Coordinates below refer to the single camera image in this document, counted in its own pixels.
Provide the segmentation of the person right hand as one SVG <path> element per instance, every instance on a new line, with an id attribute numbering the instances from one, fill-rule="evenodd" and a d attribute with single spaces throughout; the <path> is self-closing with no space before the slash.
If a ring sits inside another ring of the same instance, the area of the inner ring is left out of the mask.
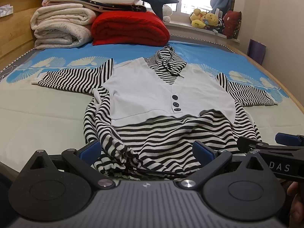
<path id="1" fill-rule="evenodd" d="M 303 184 L 293 182 L 287 189 L 287 195 L 293 197 L 289 227 L 303 227 Z"/>

